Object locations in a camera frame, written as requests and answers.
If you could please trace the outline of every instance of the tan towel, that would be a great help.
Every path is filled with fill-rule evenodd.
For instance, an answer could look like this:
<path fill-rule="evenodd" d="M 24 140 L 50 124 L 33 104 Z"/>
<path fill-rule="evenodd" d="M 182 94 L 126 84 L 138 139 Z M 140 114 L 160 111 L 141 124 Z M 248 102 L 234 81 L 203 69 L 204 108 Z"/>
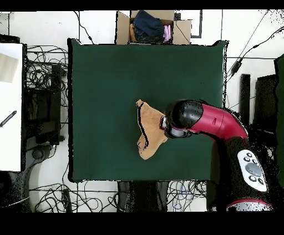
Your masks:
<path fill-rule="evenodd" d="M 130 25 L 130 41 L 136 42 L 133 24 Z"/>
<path fill-rule="evenodd" d="M 137 142 L 139 155 L 147 160 L 152 157 L 159 146 L 167 141 L 164 130 L 160 129 L 160 120 L 164 116 L 161 112 L 153 109 L 149 104 L 138 100 L 138 125 L 141 129 L 141 136 Z"/>

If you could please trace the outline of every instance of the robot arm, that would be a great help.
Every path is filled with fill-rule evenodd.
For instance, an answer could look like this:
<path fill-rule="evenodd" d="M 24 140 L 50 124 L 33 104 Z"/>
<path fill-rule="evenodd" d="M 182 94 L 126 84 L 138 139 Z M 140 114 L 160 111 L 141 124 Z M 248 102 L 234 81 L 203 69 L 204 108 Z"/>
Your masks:
<path fill-rule="evenodd" d="M 205 134 L 218 146 L 220 156 L 219 210 L 271 210 L 264 171 L 251 151 L 245 128 L 227 111 L 194 100 L 170 104 L 161 128 L 170 138 Z"/>

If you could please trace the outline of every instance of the pink fabric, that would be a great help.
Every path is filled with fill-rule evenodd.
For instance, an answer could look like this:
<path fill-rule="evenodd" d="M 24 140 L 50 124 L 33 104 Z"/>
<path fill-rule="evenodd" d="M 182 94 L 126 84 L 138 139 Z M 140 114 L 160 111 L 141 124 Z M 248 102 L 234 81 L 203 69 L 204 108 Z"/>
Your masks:
<path fill-rule="evenodd" d="M 168 26 L 168 32 L 169 32 L 169 34 L 168 34 L 169 35 L 169 39 L 171 39 L 171 26 L 170 25 Z"/>
<path fill-rule="evenodd" d="M 168 29 L 168 26 L 167 25 L 165 25 L 164 26 L 164 42 L 167 42 L 170 38 L 169 38 L 169 29 Z"/>

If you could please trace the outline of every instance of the dark green mat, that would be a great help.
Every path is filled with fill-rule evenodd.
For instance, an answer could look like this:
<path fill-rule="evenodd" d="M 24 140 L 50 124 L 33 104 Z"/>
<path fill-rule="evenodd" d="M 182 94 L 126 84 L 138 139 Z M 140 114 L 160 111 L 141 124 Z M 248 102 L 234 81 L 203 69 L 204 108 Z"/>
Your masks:
<path fill-rule="evenodd" d="M 199 45 L 69 43 L 73 87 L 73 180 L 206 180 L 212 141 L 168 140 L 138 154 L 136 101 L 164 111 L 176 99 L 222 107 L 225 41 Z"/>
<path fill-rule="evenodd" d="M 277 126 L 276 126 L 276 137 L 277 137 L 277 163 L 280 171 L 278 174 L 278 180 L 281 187 L 284 187 L 284 55 L 275 60 L 275 71 L 278 75 L 279 83 L 276 87 L 277 95 Z"/>

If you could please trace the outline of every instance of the dark blue fabric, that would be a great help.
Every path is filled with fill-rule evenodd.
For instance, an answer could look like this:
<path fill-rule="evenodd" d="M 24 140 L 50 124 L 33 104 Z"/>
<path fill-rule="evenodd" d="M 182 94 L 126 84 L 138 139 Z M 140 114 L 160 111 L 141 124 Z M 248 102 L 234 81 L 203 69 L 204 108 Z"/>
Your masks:
<path fill-rule="evenodd" d="M 152 42 L 152 43 L 162 43 L 164 41 L 164 37 L 162 36 L 148 36 L 146 33 L 142 31 L 140 34 L 140 30 L 134 29 L 135 39 L 139 42 Z"/>
<path fill-rule="evenodd" d="M 144 10 L 140 10 L 133 20 L 133 25 L 136 30 L 135 36 L 146 33 L 148 36 L 156 37 L 164 35 L 164 26 L 161 24 L 159 19 L 151 16 Z"/>

